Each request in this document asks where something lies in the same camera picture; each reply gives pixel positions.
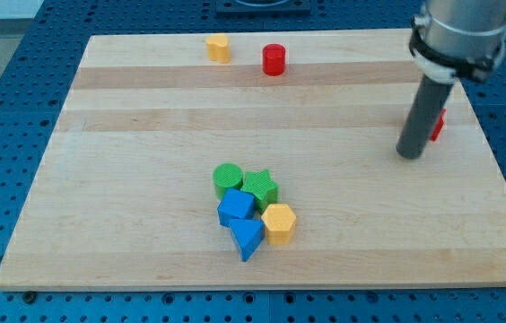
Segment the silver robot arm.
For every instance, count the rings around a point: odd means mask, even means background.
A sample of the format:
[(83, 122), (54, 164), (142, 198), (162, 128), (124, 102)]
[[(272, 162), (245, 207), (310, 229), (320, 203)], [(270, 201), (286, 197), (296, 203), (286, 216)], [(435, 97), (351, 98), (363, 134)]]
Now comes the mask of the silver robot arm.
[(409, 51), (436, 83), (483, 83), (505, 52), (506, 0), (426, 0), (411, 19)]

